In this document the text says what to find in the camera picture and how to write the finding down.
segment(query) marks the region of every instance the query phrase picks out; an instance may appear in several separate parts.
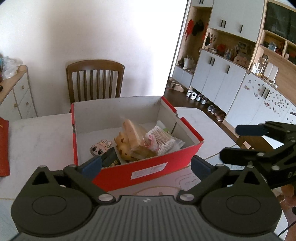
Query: white plastic bag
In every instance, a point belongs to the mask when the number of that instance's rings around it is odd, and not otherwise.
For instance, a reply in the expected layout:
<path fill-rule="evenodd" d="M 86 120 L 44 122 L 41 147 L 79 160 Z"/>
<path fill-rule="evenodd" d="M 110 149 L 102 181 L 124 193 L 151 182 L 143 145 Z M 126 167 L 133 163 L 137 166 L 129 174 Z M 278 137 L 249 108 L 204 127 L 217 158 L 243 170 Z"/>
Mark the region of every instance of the white plastic bag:
<path fill-rule="evenodd" d="M 15 76 L 18 70 L 18 67 L 22 65 L 21 60 L 14 60 L 9 58 L 8 56 L 2 59 L 3 62 L 3 70 L 2 70 L 2 78 L 8 79 L 12 76 Z"/>
<path fill-rule="evenodd" d="M 191 55 L 187 55 L 187 58 L 184 59 L 183 69 L 191 69 L 191 68 L 194 68 L 194 60 Z"/>

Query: sticker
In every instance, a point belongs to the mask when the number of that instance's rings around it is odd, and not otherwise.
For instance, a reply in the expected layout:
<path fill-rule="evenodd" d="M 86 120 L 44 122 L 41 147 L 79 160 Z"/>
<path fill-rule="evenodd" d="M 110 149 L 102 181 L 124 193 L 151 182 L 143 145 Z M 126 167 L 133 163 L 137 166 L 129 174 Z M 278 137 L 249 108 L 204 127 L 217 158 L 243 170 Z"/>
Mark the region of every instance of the sticker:
<path fill-rule="evenodd" d="M 157 166 L 148 167 L 146 169 L 135 171 L 131 174 L 131 180 L 139 178 L 139 177 L 144 177 L 144 176 L 156 173 L 156 172 L 160 172 L 165 168 L 166 165 L 167 165 L 167 162 L 159 164 Z"/>

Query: wooden chair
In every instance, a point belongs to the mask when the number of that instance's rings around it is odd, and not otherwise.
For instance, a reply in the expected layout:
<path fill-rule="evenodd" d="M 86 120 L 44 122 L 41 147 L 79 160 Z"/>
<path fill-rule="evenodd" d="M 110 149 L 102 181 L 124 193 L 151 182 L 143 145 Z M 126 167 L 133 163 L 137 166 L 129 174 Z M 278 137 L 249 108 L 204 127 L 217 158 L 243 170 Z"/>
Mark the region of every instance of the wooden chair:
<path fill-rule="evenodd" d="M 244 142 L 249 144 L 249 148 L 244 145 Z M 258 136 L 240 136 L 237 141 L 237 145 L 243 149 L 254 149 L 256 151 L 273 151 L 272 146 L 263 138 Z"/>
<path fill-rule="evenodd" d="M 110 71 L 110 79 L 109 79 L 109 98 L 112 97 L 112 86 L 113 86 L 113 71 L 118 72 L 117 83 L 116 83 L 116 93 L 115 97 L 120 97 L 121 85 L 124 73 L 124 65 L 110 61 L 110 60 L 102 60 L 102 59 L 94 59 L 94 60 L 83 60 L 79 62 L 72 63 L 67 66 L 67 83 L 68 90 L 70 96 L 71 104 L 75 102 L 74 88 L 73 88 L 73 79 L 72 73 L 77 73 L 77 92 L 78 92 L 78 101 L 81 101 L 81 88 L 80 88 L 80 71 L 83 71 L 83 93 L 84 100 L 87 98 L 87 80 L 86 80 L 86 71 L 89 70 L 89 86 L 90 86 L 90 99 L 93 100 L 93 92 L 94 92 L 94 83 L 93 83 L 93 70 L 96 70 L 96 78 L 95 78 L 95 88 L 96 88 L 96 99 L 99 99 L 100 93 L 100 70 L 103 70 L 103 99 L 106 97 L 106 71 Z"/>

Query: gray ribbed panel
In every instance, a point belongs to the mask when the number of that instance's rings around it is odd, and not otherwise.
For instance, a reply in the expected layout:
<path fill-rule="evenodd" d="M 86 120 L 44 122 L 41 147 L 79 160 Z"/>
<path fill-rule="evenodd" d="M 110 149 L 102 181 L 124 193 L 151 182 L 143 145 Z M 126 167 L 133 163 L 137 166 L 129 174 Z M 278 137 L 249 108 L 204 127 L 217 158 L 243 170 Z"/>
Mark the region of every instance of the gray ribbed panel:
<path fill-rule="evenodd" d="M 44 238 L 20 234 L 15 241 Z M 74 233 L 48 241 L 279 241 L 274 234 L 240 238 L 209 226 L 194 206 L 181 205 L 172 196 L 123 196 L 120 202 L 101 206 L 93 218 Z"/>

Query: cabinet handle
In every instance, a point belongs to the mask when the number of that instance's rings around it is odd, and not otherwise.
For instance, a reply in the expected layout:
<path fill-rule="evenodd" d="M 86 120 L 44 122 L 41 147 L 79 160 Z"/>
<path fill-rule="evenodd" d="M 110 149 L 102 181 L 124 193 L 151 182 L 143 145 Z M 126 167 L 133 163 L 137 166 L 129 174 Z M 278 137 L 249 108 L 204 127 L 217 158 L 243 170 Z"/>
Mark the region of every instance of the cabinet handle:
<path fill-rule="evenodd" d="M 267 99 L 267 96 L 269 95 L 270 90 L 268 90 L 267 95 L 265 96 L 265 100 Z"/>
<path fill-rule="evenodd" d="M 262 92 L 261 97 L 263 97 L 265 91 L 266 91 L 266 87 L 264 87 L 264 91 Z"/>

